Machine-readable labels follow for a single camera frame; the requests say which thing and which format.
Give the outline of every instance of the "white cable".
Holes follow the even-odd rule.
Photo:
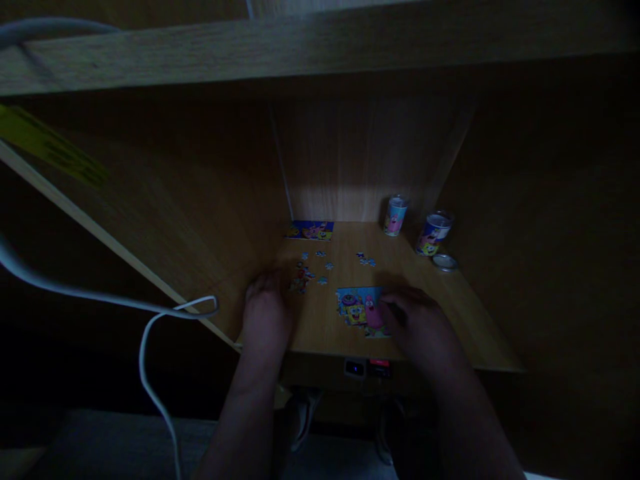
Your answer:
[[[147,372],[145,371],[145,352],[147,350],[147,339],[149,338],[149,331],[151,327],[155,323],[156,320],[160,317],[164,317],[165,315],[170,315],[172,317],[180,317],[184,319],[197,320],[205,317],[210,317],[216,312],[218,312],[218,299],[215,295],[207,295],[206,297],[202,297],[198,300],[193,300],[184,305],[179,305],[178,307],[174,307],[172,309],[160,307],[158,305],[153,305],[152,303],[140,302],[137,300],[131,300],[125,297],[118,297],[117,295],[110,295],[108,293],[99,293],[90,290],[84,290],[78,287],[71,287],[69,285],[64,285],[63,283],[57,282],[55,280],[48,279],[41,275],[40,273],[32,270],[28,266],[22,262],[20,257],[14,252],[11,248],[10,244],[7,242],[4,235],[0,233],[0,263],[5,266],[7,270],[9,270],[16,277],[24,280],[35,287],[40,287],[44,290],[49,290],[56,293],[61,293],[62,295],[68,295],[70,297],[79,297],[86,298],[90,300],[98,300],[104,301],[108,303],[115,303],[117,305],[123,305],[125,307],[133,307],[142,310],[148,310],[153,312],[159,312],[158,315],[154,316],[151,320],[149,320],[144,333],[142,334],[142,341],[140,342],[140,352],[138,354],[138,370],[140,372],[140,382],[142,382],[142,386],[146,390],[149,398],[154,403],[154,405],[160,410],[160,414],[164,418],[167,428],[169,429],[169,433],[171,434],[171,440],[173,442],[173,458],[175,461],[175,475],[178,480],[182,479],[182,459],[180,455],[180,444],[178,442],[178,437],[175,434],[175,429],[173,428],[173,422],[171,421],[171,416],[167,411],[166,407],[160,401],[160,398],[156,395],[149,384],[149,380],[147,379]],[[196,315],[192,315],[190,313],[179,312],[178,310],[182,310],[184,308],[195,305],[196,303],[200,303],[206,300],[213,300],[213,310],[208,313],[199,313]]]
[[[198,300],[190,301],[188,303],[185,303],[184,305],[180,305],[174,308],[174,310],[181,310],[185,307],[194,305],[196,303],[200,303],[205,300],[213,300],[214,302],[216,302],[216,309],[217,309],[216,297],[213,295],[208,295]],[[147,372],[145,371],[145,352],[147,350],[147,338],[149,338],[149,331],[151,330],[151,327],[153,326],[155,321],[158,320],[158,318],[164,317],[164,316],[165,316],[164,313],[159,313],[154,318],[149,320],[149,323],[145,328],[145,332],[142,334],[142,341],[140,342],[140,353],[138,354],[138,370],[140,372],[140,381],[142,382],[142,386],[145,388],[149,398],[151,398],[151,401],[155,404],[158,410],[160,410],[160,414],[162,414],[162,417],[165,419],[167,428],[169,429],[169,433],[171,434],[171,440],[173,442],[173,458],[175,460],[175,477],[178,480],[181,480],[183,472],[182,472],[182,456],[180,454],[180,442],[178,442],[178,436],[175,434],[175,429],[173,428],[173,422],[171,421],[171,416],[167,411],[166,407],[160,401],[160,398],[158,398],[156,393],[151,388],[151,385],[149,384],[149,380],[147,380]]]
[[[207,317],[211,317],[218,311],[218,304],[215,303],[214,310],[206,313],[187,313],[178,312],[174,309],[167,307],[161,307],[152,303],[143,302],[140,300],[132,300],[126,297],[120,297],[119,295],[112,295],[110,293],[101,293],[92,290],[86,290],[80,287],[72,287],[65,285],[56,280],[46,278],[44,275],[36,272],[32,268],[22,262],[20,257],[11,248],[9,242],[2,233],[0,233],[0,263],[5,266],[12,274],[18,277],[20,280],[24,280],[30,283],[34,287],[42,288],[62,295],[68,295],[70,297],[78,297],[89,300],[98,300],[107,303],[114,303],[116,305],[122,305],[124,307],[132,307],[140,310],[147,310],[156,313],[162,313],[164,315],[170,315],[172,317],[184,318],[188,320],[199,320]]]
[[[0,50],[10,47],[12,45],[19,45],[23,42],[33,38],[34,36],[41,35],[43,33],[56,33],[58,31],[68,32],[70,30],[74,31],[92,31],[96,33],[112,33],[119,31],[119,29],[112,27],[110,25],[104,25],[102,23],[88,21],[88,20],[80,20],[80,19],[70,19],[64,17],[50,17],[50,18],[34,18],[34,19],[26,19],[20,20],[16,22],[6,23],[4,25],[0,25]],[[16,252],[11,248],[9,242],[4,238],[4,235],[0,233],[0,263],[5,266],[7,270],[9,270],[16,277],[24,280],[25,282],[33,285],[34,287],[39,287],[44,290],[49,290],[52,292],[60,293],[62,295],[68,295],[70,297],[78,297],[89,300],[97,300],[103,301],[107,303],[114,303],[116,305],[122,305],[124,307],[132,307],[141,310],[148,310],[152,312],[158,312],[158,315],[154,316],[151,320],[149,320],[147,326],[145,327],[145,331],[142,334],[142,341],[140,342],[140,352],[138,354],[138,371],[140,373],[140,382],[142,382],[142,386],[147,392],[149,398],[154,403],[154,405],[160,410],[160,414],[164,418],[167,428],[169,429],[169,433],[171,434],[171,440],[173,442],[173,458],[175,461],[175,476],[178,480],[182,480],[182,458],[180,455],[180,444],[178,442],[178,437],[175,434],[175,429],[173,427],[173,422],[171,421],[171,416],[167,411],[166,407],[160,401],[160,398],[156,395],[149,384],[149,380],[147,379],[147,372],[145,370],[145,352],[147,350],[147,339],[149,338],[149,331],[151,327],[155,323],[158,318],[163,317],[165,315],[170,315],[172,317],[184,318],[189,320],[198,320],[210,317],[218,312],[218,299],[214,295],[208,295],[206,297],[202,297],[198,300],[193,300],[184,305],[179,305],[178,307],[174,307],[173,309],[160,307],[159,305],[154,305],[152,303],[142,302],[138,300],[128,299],[126,297],[120,297],[118,295],[111,295],[109,293],[100,293],[91,290],[82,289],[79,287],[72,287],[70,285],[65,285],[64,283],[60,283],[55,280],[51,280],[46,278],[44,275],[36,272],[35,270],[29,268],[16,254]],[[186,307],[190,307],[191,305],[195,305],[196,303],[200,303],[206,300],[213,300],[214,308],[212,311],[207,313],[184,313],[178,312],[178,310],[182,310]]]
[[[0,50],[19,45],[38,35],[70,31],[114,33],[120,31],[111,25],[98,23],[91,20],[82,20],[66,17],[40,17],[17,20],[0,25]]]

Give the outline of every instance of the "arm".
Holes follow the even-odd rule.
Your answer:
[[[440,306],[418,289],[383,294],[380,310],[394,340],[433,388],[448,478],[524,479],[487,394]],[[406,315],[398,319],[388,304]]]
[[[220,420],[195,479],[267,478],[271,466],[273,398],[291,333],[280,296],[279,274],[249,286],[243,316],[245,340]]]

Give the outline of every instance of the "hand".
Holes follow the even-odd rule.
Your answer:
[[[250,284],[243,315],[243,353],[263,361],[282,360],[291,334],[291,315],[280,295],[280,272],[263,273]]]
[[[460,340],[440,305],[420,289],[405,287],[380,296],[379,310],[392,338],[428,377],[470,369]]]

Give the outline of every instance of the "cartoon image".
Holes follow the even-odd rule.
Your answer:
[[[379,329],[374,329],[371,327],[365,327],[365,338],[388,338],[391,334],[386,325],[383,325]]]
[[[303,240],[330,241],[333,234],[333,222],[294,221],[289,227],[286,238]]]
[[[351,325],[366,325],[367,323],[367,314],[360,304],[347,307],[347,316]]]
[[[388,337],[387,326],[378,310],[378,298],[382,287],[342,288],[336,291],[338,313],[346,317],[347,325],[365,327],[365,336],[371,338]]]
[[[365,298],[365,313],[367,315],[367,326],[374,329],[384,327],[385,323],[382,321],[380,312],[376,308],[376,304],[373,302],[371,295],[367,295]]]
[[[385,215],[385,233],[390,237],[397,237],[405,219],[406,207],[394,207],[389,204]]]
[[[390,232],[395,232],[400,230],[400,227],[402,226],[402,222],[398,222],[398,214],[394,213],[391,216],[391,218],[387,217],[387,220],[385,221],[385,226],[387,230]]]
[[[434,225],[425,226],[422,236],[418,239],[415,251],[418,255],[432,257],[438,251],[443,238],[447,236],[449,229],[443,229]]]

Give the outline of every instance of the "puzzle picture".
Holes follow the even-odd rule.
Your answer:
[[[333,222],[296,220],[291,223],[285,238],[330,241],[332,235]]]
[[[378,310],[378,298],[382,287],[342,288],[336,290],[338,313],[345,317],[347,325],[366,326],[368,338],[386,338],[387,326]]]

